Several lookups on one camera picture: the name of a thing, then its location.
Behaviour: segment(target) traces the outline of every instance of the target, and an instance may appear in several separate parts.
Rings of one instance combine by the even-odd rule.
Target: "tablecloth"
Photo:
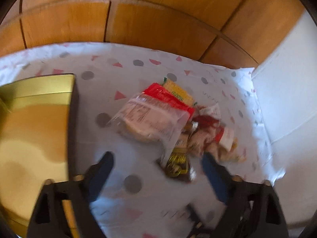
[[[222,121],[235,130],[244,163],[227,163],[250,182],[283,176],[262,122],[251,68],[207,65],[158,50],[112,43],[63,43],[0,58],[0,85],[33,76],[74,73],[80,94],[77,169],[84,173],[111,150],[115,166],[91,210],[107,237],[186,237],[191,229],[184,207],[192,203],[207,226],[215,226],[225,206],[216,200],[198,158],[190,184],[170,180],[155,165],[156,148],[116,142],[106,123],[134,94],[169,77],[201,105],[219,103]]]

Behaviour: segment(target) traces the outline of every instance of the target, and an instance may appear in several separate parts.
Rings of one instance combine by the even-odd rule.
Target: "golden tray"
[[[78,100],[74,74],[33,77],[0,87],[1,211],[21,237],[26,237],[44,181],[75,176]]]

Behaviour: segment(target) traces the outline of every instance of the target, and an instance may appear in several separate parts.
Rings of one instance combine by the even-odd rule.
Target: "yellow snack wrapper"
[[[187,91],[178,86],[174,81],[170,80],[169,78],[164,78],[163,87],[184,104],[190,107],[193,106],[193,97],[189,95]]]

